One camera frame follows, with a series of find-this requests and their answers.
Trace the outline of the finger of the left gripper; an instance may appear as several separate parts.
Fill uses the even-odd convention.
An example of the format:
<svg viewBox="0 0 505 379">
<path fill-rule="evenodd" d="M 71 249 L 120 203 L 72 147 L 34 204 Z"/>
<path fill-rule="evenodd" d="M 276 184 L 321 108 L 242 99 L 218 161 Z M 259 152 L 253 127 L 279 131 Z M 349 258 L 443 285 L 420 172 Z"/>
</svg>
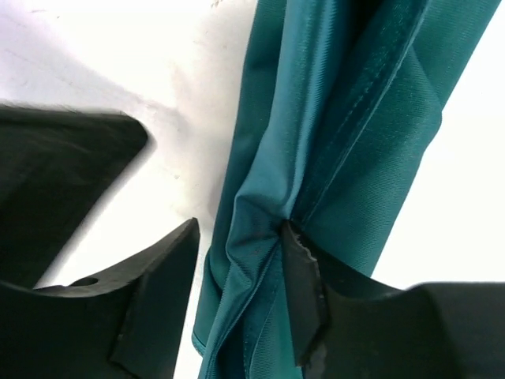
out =
<svg viewBox="0 0 505 379">
<path fill-rule="evenodd" d="M 148 143 L 125 114 L 1 108 L 1 279 L 32 288 Z"/>
</svg>

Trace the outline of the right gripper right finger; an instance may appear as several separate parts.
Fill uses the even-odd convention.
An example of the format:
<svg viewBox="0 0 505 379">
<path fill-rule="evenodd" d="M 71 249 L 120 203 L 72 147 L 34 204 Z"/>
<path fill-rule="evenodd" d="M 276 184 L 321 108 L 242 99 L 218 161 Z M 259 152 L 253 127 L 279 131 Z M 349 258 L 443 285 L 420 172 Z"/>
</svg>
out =
<svg viewBox="0 0 505 379">
<path fill-rule="evenodd" d="M 331 256 L 291 222 L 281 239 L 294 359 L 304 377 L 503 377 L 502 283 L 399 290 Z"/>
</svg>

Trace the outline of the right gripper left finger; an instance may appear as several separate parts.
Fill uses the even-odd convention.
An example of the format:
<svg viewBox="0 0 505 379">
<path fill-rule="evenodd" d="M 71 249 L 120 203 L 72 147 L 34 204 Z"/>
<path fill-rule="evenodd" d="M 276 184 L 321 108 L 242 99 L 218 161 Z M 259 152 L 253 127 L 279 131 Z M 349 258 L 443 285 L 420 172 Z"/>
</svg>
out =
<svg viewBox="0 0 505 379">
<path fill-rule="evenodd" d="M 173 377 L 199 241 L 192 218 L 69 286 L 2 283 L 2 377 Z"/>
</svg>

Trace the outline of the teal cloth napkin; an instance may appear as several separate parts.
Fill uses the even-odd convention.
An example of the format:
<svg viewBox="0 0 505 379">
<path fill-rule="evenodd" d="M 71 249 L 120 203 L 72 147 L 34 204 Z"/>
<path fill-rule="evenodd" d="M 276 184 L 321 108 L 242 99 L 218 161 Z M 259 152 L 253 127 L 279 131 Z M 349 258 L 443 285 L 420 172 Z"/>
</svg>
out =
<svg viewBox="0 0 505 379">
<path fill-rule="evenodd" d="M 260 1 L 193 344 L 202 378 L 299 378 L 279 229 L 370 275 L 496 1 Z"/>
</svg>

